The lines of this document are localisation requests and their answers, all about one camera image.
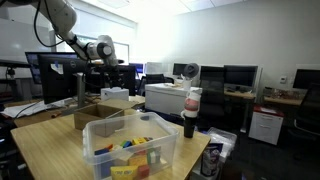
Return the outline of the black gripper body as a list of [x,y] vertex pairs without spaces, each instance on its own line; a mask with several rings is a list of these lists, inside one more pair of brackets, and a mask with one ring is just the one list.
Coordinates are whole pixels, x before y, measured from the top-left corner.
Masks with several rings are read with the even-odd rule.
[[105,82],[108,84],[109,88],[124,87],[122,74],[120,73],[117,66],[105,66],[103,69],[103,73]]

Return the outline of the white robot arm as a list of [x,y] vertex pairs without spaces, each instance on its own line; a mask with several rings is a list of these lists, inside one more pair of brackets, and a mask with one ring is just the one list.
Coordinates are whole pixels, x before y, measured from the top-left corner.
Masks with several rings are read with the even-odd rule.
[[[1,0],[2,7],[18,7],[31,5],[36,9],[33,20],[33,28],[39,14],[42,14],[52,25],[55,34],[66,42],[84,61],[103,61],[102,71],[107,74],[106,82],[111,88],[118,86],[123,88],[124,82],[119,72],[119,59],[116,57],[114,42],[108,35],[100,35],[95,42],[82,42],[72,32],[77,21],[77,14],[73,6],[67,0]],[[38,33],[35,36],[40,44],[48,47],[48,44],[40,40]]]

